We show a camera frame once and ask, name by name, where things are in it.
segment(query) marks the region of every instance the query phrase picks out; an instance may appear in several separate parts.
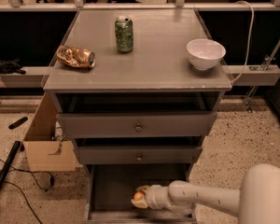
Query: white robotic arm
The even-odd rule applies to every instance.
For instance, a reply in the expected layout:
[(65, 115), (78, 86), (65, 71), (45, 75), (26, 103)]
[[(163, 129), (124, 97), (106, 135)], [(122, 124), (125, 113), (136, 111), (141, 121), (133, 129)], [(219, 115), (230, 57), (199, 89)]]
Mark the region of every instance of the white robotic arm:
[(280, 169), (258, 164), (246, 173), (241, 190), (200, 187), (174, 181), (168, 187), (143, 186), (132, 203), (139, 208), (190, 214), (200, 203), (238, 217), (239, 224), (280, 224)]

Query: green can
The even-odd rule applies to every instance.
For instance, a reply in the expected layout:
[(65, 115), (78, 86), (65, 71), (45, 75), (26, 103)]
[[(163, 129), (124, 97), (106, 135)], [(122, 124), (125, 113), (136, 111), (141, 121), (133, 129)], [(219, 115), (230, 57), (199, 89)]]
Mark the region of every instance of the green can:
[(115, 21), (115, 36), (118, 52), (133, 50), (133, 21), (128, 16), (119, 16)]

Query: floor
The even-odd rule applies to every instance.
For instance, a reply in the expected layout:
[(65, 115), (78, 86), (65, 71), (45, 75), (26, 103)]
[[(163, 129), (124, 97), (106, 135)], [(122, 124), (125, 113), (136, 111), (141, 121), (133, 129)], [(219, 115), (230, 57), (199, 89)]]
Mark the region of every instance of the floor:
[[(39, 97), (27, 100), (3, 99), (0, 106), (0, 159), (5, 160), (15, 140), (22, 140)], [(247, 113), (241, 99), (223, 99), (217, 120), (203, 142), (203, 153), (194, 165), (190, 182), (202, 186), (238, 189), (247, 169), (257, 163), (280, 167), (280, 123), (270, 104), (255, 97)], [(22, 126), (10, 130), (8, 125), (28, 117)], [(25, 151), (18, 152), (13, 166), (29, 169)], [(18, 185), (42, 223), (82, 223), (88, 179), (84, 169), (55, 172), (53, 189), (41, 190), (30, 174), (9, 172), (7, 181)], [(42, 187), (49, 186), (48, 174), (36, 174)], [(200, 224), (237, 223), (235, 217), (198, 205)], [(0, 192), (0, 224), (39, 223), (28, 208), (21, 192), (6, 183)]]

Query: drawer knob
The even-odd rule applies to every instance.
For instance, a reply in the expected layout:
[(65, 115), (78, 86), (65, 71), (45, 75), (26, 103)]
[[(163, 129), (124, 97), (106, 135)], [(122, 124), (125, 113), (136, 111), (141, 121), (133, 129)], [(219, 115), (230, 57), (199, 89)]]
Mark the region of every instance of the drawer knob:
[(136, 157), (136, 160), (137, 160), (137, 161), (141, 161), (141, 160), (142, 160), (142, 155), (141, 155), (141, 154), (138, 154), (137, 157)]
[(137, 131), (137, 132), (142, 132), (142, 126), (140, 123), (137, 123), (135, 126), (134, 126), (134, 129)]

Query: bowl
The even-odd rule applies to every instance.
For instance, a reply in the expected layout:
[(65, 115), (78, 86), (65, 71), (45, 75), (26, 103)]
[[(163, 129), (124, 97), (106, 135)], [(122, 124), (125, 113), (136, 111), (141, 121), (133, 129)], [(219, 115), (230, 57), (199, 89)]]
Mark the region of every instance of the bowl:
[(188, 42), (189, 62), (198, 70), (208, 70), (220, 63), (226, 54), (225, 48), (216, 41), (196, 39)]

